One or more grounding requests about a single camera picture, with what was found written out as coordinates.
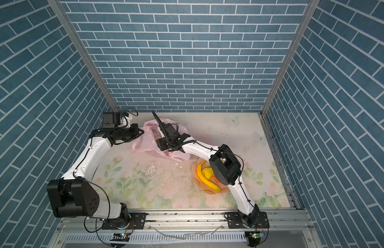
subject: pink plastic bag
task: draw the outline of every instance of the pink plastic bag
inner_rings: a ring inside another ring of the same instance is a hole
[[[188,130],[178,124],[177,122],[162,118],[162,122],[177,124],[178,132],[180,134],[187,133]],[[141,135],[138,139],[136,139],[131,146],[132,152],[143,152],[146,151],[148,154],[158,158],[165,158],[174,161],[186,162],[190,158],[190,154],[184,153],[182,151],[160,151],[159,147],[156,144],[156,140],[160,139],[159,125],[156,120],[151,120],[144,123],[144,127],[140,128],[144,131],[144,134]]]

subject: floral tablecloth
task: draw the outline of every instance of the floral tablecloth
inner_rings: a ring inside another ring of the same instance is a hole
[[[158,113],[188,129],[197,140],[231,150],[244,159],[243,181],[259,207],[289,207],[274,159],[256,113]],[[140,113],[132,122],[143,126],[154,119]],[[113,146],[103,157],[93,182],[105,189],[111,202],[124,202],[129,209],[237,208],[230,192],[209,195],[193,183],[187,162],[132,153],[130,143]]]

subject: fruit plate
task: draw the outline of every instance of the fruit plate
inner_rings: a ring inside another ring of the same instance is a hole
[[[224,194],[224,193],[227,193],[229,191],[229,188],[228,186],[225,186],[223,185],[222,183],[220,182],[216,182],[214,180],[214,177],[212,177],[209,181],[214,183],[215,185],[217,185],[221,190],[220,191],[215,191],[211,188],[209,188],[209,186],[205,185],[202,181],[199,180],[198,178],[198,175],[196,173],[196,168],[198,167],[198,164],[200,164],[201,162],[203,161],[203,159],[199,159],[198,162],[194,163],[192,165],[192,172],[193,172],[193,183],[198,187],[200,188],[201,190],[203,190],[206,194]],[[210,166],[210,163],[208,161],[206,161],[203,165],[202,165],[202,169],[203,168],[206,168],[206,167],[209,167]]]

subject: yellow banana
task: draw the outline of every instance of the yellow banana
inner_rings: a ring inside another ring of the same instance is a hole
[[[215,185],[214,183],[210,182],[209,180],[207,180],[204,176],[203,176],[203,173],[202,173],[202,165],[205,163],[205,161],[201,162],[200,164],[198,164],[198,167],[196,168],[196,173],[198,175],[198,178],[200,179],[200,181],[202,181],[205,185],[207,185],[209,188],[215,190],[215,191],[220,191],[221,189]]]

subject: blue brick wall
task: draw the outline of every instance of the blue brick wall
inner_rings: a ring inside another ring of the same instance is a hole
[[[384,1],[321,0],[266,118],[323,246],[384,248]]]
[[[46,0],[0,0],[0,247],[46,247],[46,196],[107,105]]]
[[[118,105],[258,112],[308,0],[61,2]]]

